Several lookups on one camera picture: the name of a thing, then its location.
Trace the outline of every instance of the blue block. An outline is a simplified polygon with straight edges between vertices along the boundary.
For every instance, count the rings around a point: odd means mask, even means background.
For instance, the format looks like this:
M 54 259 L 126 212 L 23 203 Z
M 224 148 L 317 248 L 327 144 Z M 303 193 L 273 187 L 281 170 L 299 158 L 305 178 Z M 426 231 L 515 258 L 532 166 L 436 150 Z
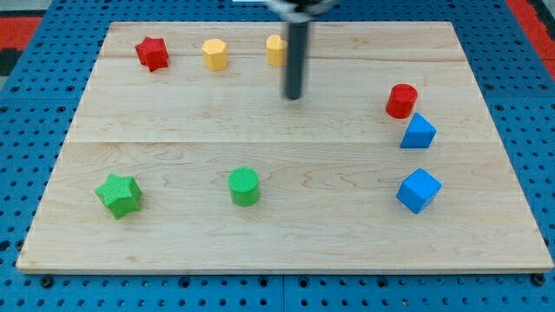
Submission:
M 428 148 L 432 144 L 436 130 L 421 114 L 415 113 L 408 124 L 401 148 Z
M 440 189 L 440 181 L 424 169 L 418 168 L 402 181 L 397 199 L 401 200 L 412 212 L 419 213 L 432 203 Z

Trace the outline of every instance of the wooden table surface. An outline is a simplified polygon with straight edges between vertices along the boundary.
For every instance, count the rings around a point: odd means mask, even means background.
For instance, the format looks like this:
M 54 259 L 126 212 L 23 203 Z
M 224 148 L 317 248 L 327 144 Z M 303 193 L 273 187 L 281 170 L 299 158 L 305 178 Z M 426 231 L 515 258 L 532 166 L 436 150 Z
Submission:
M 465 274 L 553 267 L 450 23 L 315 23 L 305 96 L 281 96 L 265 38 L 282 23 L 113 23 L 17 262 L 52 274 Z M 164 37 L 169 68 L 134 45 Z M 204 67 L 220 38 L 230 64 Z M 410 83 L 438 130 L 402 150 L 385 113 Z M 227 177 L 254 168 L 261 198 Z M 443 183 L 415 215 L 418 167 Z M 94 189 L 133 175 L 142 210 L 115 221 Z

